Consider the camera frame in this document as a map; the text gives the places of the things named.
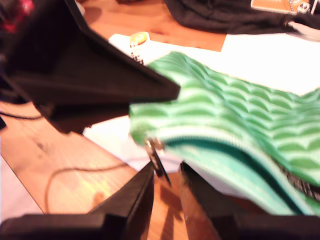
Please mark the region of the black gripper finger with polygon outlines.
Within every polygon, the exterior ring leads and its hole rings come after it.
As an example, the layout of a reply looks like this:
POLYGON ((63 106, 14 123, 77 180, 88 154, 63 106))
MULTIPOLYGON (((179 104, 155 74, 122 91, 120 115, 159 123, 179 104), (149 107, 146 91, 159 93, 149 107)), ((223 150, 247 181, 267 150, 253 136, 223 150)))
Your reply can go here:
POLYGON ((35 108, 60 133, 81 134, 85 128, 129 113, 129 104, 36 104, 35 108))
POLYGON ((103 214, 105 240, 146 240, 154 203, 154 166, 148 163, 120 190, 93 208, 103 214))
POLYGON ((40 0, 7 49, 7 81, 38 104, 149 103, 180 87, 87 25, 73 0, 40 0))
POLYGON ((190 240, 251 240, 237 215, 250 211, 247 200, 228 196, 212 187, 191 166, 179 167, 181 205, 190 240))

